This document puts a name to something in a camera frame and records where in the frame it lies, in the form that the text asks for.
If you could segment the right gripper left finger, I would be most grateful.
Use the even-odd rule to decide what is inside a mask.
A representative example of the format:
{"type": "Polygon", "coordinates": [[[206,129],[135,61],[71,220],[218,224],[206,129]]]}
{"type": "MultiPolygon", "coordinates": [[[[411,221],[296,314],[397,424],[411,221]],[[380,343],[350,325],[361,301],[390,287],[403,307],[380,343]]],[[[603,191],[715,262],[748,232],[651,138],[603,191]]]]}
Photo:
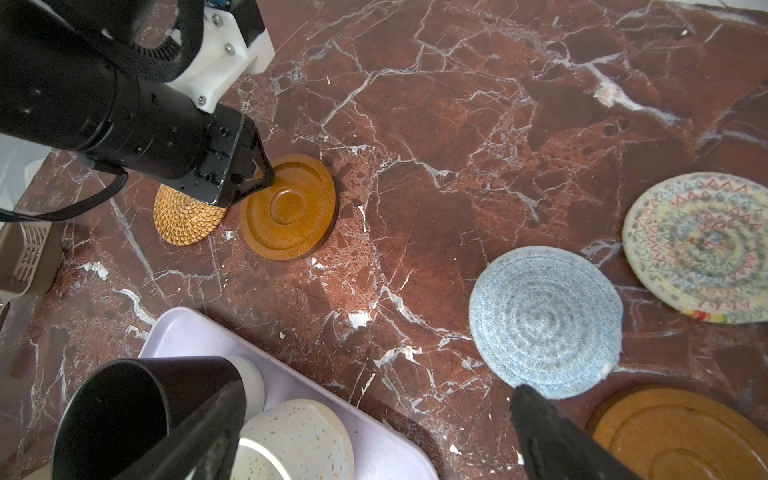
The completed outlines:
{"type": "Polygon", "coordinates": [[[246,406],[243,383],[235,380],[226,384],[117,477],[229,479],[246,406]]]}

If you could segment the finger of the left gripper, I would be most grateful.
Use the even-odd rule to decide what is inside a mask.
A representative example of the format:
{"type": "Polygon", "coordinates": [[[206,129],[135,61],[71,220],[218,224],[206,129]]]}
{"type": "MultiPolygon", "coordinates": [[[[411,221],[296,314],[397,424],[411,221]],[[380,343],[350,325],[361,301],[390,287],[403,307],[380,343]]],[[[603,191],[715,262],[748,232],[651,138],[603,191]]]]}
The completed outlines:
{"type": "Polygon", "coordinates": [[[243,138],[235,150],[230,164],[230,183],[233,184],[232,203],[265,190],[274,184],[276,173],[264,149],[259,134],[243,138]]]}

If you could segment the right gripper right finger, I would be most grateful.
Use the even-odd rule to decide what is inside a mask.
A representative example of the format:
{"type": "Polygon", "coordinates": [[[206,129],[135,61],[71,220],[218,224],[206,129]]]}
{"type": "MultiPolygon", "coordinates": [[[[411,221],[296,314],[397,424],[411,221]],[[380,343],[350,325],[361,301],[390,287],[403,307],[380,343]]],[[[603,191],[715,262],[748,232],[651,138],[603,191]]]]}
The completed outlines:
{"type": "Polygon", "coordinates": [[[510,412],[530,479],[638,477],[533,387],[515,389],[510,412]]]}

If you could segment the woven rattan coaster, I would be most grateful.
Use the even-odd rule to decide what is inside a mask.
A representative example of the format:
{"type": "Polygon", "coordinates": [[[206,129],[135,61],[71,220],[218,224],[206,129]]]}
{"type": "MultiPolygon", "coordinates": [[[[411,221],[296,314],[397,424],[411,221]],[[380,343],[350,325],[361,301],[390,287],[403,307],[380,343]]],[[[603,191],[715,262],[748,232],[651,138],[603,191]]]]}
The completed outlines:
{"type": "Polygon", "coordinates": [[[190,246],[214,232],[227,212],[227,208],[208,205],[161,184],[155,197],[153,220],[164,241],[174,246],[190,246]]]}

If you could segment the black cup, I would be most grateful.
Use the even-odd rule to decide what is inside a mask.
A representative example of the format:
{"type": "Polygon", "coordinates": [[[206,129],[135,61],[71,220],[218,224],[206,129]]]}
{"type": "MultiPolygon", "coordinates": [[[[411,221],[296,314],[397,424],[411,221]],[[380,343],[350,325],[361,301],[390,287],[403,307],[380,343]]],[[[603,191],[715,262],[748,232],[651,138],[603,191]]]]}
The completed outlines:
{"type": "Polygon", "coordinates": [[[113,479],[222,388],[243,386],[218,356],[119,359],[76,391],[54,444],[54,479],[113,479]]]}

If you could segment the blue woven coaster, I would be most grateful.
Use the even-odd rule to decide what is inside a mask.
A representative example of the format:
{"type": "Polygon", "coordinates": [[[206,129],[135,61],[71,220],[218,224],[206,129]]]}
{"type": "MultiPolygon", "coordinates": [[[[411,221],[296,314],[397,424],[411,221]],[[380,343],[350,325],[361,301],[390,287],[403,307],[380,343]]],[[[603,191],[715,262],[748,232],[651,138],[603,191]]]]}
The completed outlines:
{"type": "Polygon", "coordinates": [[[485,364],[550,400],[592,389],[618,365],[623,303],[590,261],[549,246],[513,249],[478,277],[470,331],[485,364]]]}

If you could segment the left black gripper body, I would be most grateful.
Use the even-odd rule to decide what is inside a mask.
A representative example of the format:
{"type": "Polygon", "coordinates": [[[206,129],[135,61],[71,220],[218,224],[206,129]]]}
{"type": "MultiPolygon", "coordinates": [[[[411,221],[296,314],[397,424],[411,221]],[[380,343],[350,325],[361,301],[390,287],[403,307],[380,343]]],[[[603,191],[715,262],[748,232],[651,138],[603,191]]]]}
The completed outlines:
{"type": "Polygon", "coordinates": [[[261,140],[255,122],[230,107],[197,108],[171,87],[119,80],[119,185],[144,177],[214,207],[261,190],[261,140]]]}

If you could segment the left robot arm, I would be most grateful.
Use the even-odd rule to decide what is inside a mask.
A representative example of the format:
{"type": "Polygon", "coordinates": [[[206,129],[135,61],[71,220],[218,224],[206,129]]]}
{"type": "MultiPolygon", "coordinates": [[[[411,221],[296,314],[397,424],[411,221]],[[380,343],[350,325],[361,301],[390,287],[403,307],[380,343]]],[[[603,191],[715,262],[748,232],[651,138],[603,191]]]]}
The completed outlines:
{"type": "Polygon", "coordinates": [[[131,173],[214,207],[270,187],[274,169],[255,122],[221,103],[275,50],[254,1],[180,1],[155,47],[138,34],[150,1],[5,1],[1,5],[1,130],[78,154],[110,185],[43,214],[63,222],[114,197],[131,173]]]}

